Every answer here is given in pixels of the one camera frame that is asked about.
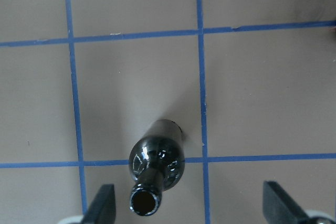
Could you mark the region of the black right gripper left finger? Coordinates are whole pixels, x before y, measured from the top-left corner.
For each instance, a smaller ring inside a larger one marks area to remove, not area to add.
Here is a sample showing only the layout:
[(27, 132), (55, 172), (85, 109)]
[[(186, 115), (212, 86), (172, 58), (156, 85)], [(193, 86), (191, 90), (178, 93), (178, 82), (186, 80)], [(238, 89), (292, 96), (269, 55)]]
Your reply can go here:
[(114, 184), (104, 184), (98, 190), (81, 223), (113, 224), (116, 220)]

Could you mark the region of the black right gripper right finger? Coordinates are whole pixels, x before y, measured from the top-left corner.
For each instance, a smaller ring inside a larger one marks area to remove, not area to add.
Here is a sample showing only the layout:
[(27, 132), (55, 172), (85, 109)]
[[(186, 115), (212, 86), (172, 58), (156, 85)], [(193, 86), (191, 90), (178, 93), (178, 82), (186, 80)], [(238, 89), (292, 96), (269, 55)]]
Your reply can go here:
[(264, 181), (262, 203), (267, 223), (315, 223), (277, 182)]

